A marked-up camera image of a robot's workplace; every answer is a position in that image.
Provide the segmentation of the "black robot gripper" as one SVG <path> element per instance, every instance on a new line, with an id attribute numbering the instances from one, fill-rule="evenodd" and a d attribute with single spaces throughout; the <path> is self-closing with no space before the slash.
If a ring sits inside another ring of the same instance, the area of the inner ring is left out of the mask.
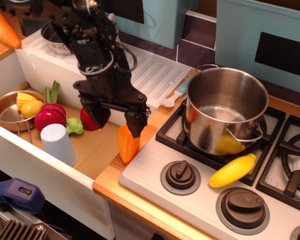
<path id="1" fill-rule="evenodd" d="M 133 87 L 132 73 L 124 53 L 78 53 L 78 69 L 86 79 L 77 81 L 82 107 L 92 121 L 103 128 L 111 110 L 124 113 L 127 127 L 133 138 L 139 138 L 148 124 L 150 108 L 147 97 Z"/>

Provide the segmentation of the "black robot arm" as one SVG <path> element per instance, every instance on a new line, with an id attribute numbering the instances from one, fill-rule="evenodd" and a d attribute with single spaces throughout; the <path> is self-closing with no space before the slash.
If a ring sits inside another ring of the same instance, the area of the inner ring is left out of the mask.
<path id="1" fill-rule="evenodd" d="M 148 123 L 147 97 L 133 87 L 129 50 L 117 41 L 115 23 L 98 0 L 2 0 L 0 10 L 13 17 L 47 22 L 61 42 L 75 55 L 84 80 L 73 87 L 81 105 L 99 126 L 111 110 L 124 113 L 134 138 Z"/>

